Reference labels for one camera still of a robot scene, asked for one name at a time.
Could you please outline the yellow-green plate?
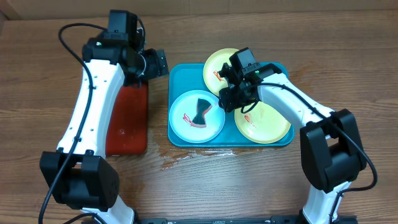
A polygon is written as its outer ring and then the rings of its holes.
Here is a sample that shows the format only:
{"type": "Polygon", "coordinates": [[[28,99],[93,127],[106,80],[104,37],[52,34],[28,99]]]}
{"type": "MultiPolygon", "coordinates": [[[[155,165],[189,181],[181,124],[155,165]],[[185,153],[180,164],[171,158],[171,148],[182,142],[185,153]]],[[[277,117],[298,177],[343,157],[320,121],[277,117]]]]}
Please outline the yellow-green plate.
{"type": "Polygon", "coordinates": [[[219,71],[224,63],[231,65],[229,58],[237,51],[232,48],[218,50],[210,55],[205,62],[203,79],[206,87],[216,96],[219,96],[221,89],[228,87],[226,79],[219,75],[219,71]]]}
{"type": "Polygon", "coordinates": [[[259,144],[281,140],[292,127],[277,110],[263,102],[259,102],[247,113],[235,109],[234,121],[245,138],[259,144]]]}

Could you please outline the light blue plate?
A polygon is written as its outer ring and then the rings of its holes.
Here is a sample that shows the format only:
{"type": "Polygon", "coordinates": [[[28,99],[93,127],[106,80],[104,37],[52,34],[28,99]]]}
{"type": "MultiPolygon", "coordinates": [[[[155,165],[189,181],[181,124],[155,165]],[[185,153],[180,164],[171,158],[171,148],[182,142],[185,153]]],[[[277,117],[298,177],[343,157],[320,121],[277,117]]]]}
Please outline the light blue plate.
{"type": "Polygon", "coordinates": [[[211,141],[223,129],[226,120],[225,112],[219,107],[218,98],[204,90],[192,90],[183,93],[172,103],[169,110],[169,124],[172,131],[182,140],[189,143],[211,141]],[[190,125],[197,113],[198,99],[209,101],[213,107],[205,115],[206,127],[196,128],[190,125]]]}

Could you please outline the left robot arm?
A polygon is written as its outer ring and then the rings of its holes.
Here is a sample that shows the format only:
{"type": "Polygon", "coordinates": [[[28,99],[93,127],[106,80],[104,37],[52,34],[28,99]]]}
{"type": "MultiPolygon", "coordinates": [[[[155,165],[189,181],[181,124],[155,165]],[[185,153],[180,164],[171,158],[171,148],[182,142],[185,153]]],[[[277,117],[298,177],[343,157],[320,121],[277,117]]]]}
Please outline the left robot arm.
{"type": "Polygon", "coordinates": [[[79,210],[96,223],[134,223],[134,210],[119,196],[119,175],[106,161],[106,135],[123,86],[139,87],[169,74],[163,50],[145,49],[142,20],[111,10],[108,25],[83,46],[76,60],[82,82],[68,128],[39,166],[49,187],[46,199],[79,210]]]}

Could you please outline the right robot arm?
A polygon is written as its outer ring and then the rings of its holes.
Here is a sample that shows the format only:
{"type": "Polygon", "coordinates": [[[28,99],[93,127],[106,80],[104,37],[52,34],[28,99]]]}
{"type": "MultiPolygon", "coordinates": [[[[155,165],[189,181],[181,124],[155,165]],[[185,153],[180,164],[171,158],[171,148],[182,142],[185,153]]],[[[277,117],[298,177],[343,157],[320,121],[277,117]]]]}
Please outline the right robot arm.
{"type": "Polygon", "coordinates": [[[296,223],[356,223],[336,214],[343,194],[367,163],[353,114],[317,103],[277,65],[257,62],[248,48],[232,54],[218,73],[228,84],[219,93],[227,113],[252,110],[263,102],[299,130],[302,169],[311,187],[296,223]]]}

